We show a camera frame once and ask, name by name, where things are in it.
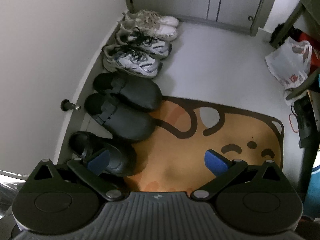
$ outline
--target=cartoon face mat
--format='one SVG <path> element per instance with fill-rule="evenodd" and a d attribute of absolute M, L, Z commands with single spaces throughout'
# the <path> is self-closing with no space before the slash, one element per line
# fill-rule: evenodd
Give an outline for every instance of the cartoon face mat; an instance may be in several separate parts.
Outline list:
<path fill-rule="evenodd" d="M 186 191 L 215 176 L 204 165 L 206 150 L 250 165 L 274 160 L 282 168 L 282 123 L 273 117 L 198 100 L 163 97 L 154 133 L 133 144 L 136 175 L 125 178 L 133 191 Z"/>

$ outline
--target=metal frame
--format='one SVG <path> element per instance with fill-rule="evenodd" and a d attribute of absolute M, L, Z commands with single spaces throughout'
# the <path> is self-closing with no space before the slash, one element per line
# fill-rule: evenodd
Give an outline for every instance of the metal frame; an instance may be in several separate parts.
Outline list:
<path fill-rule="evenodd" d="M 314 19 L 315 23 L 320 25 L 320 9 L 319 9 L 320 0 L 300 0 L 292 14 L 289 16 L 287 21 L 284 23 L 284 26 L 277 33 L 274 41 L 271 46 L 277 48 L 279 46 L 279 41 L 287 34 L 291 26 L 296 22 L 300 15 L 307 11 L 311 17 Z"/>
<path fill-rule="evenodd" d="M 266 24 L 275 0 L 261 0 L 254 21 L 250 28 L 250 35 L 256 36 L 259 27 Z"/>

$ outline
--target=black shoelace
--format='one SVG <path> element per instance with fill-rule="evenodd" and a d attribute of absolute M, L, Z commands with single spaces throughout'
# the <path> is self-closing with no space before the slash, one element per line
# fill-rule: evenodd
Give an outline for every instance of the black shoelace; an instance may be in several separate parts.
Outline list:
<path fill-rule="evenodd" d="M 137 46 L 140 46 L 145 41 L 150 45 L 151 42 L 153 41 L 152 37 L 145 35 L 139 29 L 137 31 L 134 31 L 133 35 L 136 36 L 137 38 L 132 42 L 134 42 L 134 44 L 136 44 Z"/>
<path fill-rule="evenodd" d="M 135 59 L 137 59 L 138 61 L 141 60 L 141 58 L 143 57 L 143 52 L 131 47 L 130 45 L 122 45 L 119 48 L 115 48 L 116 51 L 121 51 L 123 52 L 123 54 L 125 56 L 127 56 L 128 54 L 131 54 L 132 57 L 134 57 Z"/>

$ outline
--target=blue gripper pad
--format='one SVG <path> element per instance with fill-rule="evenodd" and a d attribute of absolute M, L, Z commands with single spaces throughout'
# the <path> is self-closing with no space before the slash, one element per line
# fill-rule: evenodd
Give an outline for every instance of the blue gripper pad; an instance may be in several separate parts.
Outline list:
<path fill-rule="evenodd" d="M 232 166 L 232 161 L 214 150 L 207 150 L 204 154 L 205 166 L 215 175 L 220 176 Z"/>
<path fill-rule="evenodd" d="M 106 167 L 108 167 L 110 162 L 110 152 L 104 150 L 97 157 L 88 161 L 87 169 L 96 175 L 100 175 Z"/>

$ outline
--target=gray and white sneaker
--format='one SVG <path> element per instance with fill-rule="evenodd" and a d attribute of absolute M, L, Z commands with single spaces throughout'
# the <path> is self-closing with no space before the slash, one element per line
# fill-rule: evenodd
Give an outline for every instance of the gray and white sneaker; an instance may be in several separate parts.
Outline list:
<path fill-rule="evenodd" d="M 135 21 L 154 21 L 171 27 L 178 27 L 179 20 L 172 16 L 162 16 L 154 11 L 141 10 L 137 13 L 124 13 L 125 19 Z"/>
<path fill-rule="evenodd" d="M 164 59 L 170 55 L 172 44 L 142 33 L 138 28 L 126 30 L 120 28 L 116 33 L 116 41 L 120 45 L 129 44 L 150 54 L 153 58 Z"/>
<path fill-rule="evenodd" d="M 160 60 L 130 45 L 106 45 L 102 51 L 106 69 L 111 66 L 131 75 L 154 78 L 162 67 Z"/>
<path fill-rule="evenodd" d="M 119 22 L 122 27 L 127 30 L 133 30 L 139 28 L 143 33 L 151 37 L 157 37 L 165 41 L 173 41 L 178 37 L 178 31 L 176 28 L 158 22 L 151 19 L 146 20 L 130 20 L 126 19 Z"/>

